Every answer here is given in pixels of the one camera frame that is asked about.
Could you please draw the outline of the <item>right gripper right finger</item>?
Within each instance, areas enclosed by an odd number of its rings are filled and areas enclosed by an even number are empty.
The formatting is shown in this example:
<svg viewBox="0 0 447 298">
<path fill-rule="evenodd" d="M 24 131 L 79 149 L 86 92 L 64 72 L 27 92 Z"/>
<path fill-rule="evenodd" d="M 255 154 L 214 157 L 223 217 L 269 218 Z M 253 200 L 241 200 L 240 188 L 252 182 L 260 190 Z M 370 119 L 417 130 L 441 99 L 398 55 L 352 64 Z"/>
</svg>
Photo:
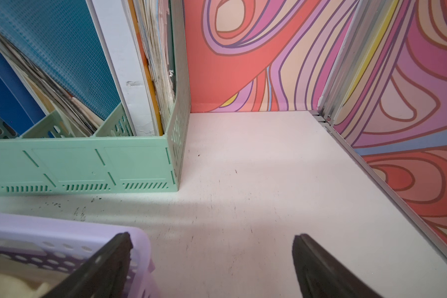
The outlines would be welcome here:
<svg viewBox="0 0 447 298">
<path fill-rule="evenodd" d="M 294 237 L 292 255 L 304 298 L 379 298 L 310 235 Z"/>
</svg>

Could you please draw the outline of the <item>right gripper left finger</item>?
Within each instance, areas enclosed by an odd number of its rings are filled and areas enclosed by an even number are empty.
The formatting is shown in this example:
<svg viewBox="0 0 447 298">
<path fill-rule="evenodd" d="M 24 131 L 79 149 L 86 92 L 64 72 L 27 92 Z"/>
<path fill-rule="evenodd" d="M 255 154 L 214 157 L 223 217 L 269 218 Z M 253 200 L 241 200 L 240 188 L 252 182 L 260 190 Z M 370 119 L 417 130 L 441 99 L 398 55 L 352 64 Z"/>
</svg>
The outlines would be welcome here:
<svg viewBox="0 0 447 298">
<path fill-rule="evenodd" d="M 130 267 L 130 234 L 118 233 L 90 259 L 44 296 L 121 298 Z"/>
</svg>

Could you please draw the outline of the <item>lilac perforated plastic basket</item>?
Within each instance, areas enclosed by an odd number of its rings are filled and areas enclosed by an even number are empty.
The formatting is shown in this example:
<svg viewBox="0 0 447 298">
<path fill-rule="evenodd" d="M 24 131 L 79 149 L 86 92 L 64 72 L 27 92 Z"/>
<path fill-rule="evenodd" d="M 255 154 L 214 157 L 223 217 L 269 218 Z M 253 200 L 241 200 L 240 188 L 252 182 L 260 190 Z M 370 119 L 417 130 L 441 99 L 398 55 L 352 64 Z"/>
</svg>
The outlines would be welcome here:
<svg viewBox="0 0 447 298">
<path fill-rule="evenodd" d="M 146 233 L 135 227 L 0 214 L 0 258 L 71 274 L 118 233 L 129 233 L 133 248 L 125 298 L 158 298 L 155 265 Z"/>
</svg>

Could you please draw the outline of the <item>beige grey striped cloth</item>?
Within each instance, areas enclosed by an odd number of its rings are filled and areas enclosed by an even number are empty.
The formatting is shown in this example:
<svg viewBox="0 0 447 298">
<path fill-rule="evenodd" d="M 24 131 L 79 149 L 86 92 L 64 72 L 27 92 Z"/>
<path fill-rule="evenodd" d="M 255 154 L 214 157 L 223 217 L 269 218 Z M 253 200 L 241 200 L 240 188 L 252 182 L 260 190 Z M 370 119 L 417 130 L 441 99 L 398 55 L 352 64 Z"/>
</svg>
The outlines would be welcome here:
<svg viewBox="0 0 447 298">
<path fill-rule="evenodd" d="M 68 277 L 0 256 L 0 298 L 42 298 Z"/>
</svg>

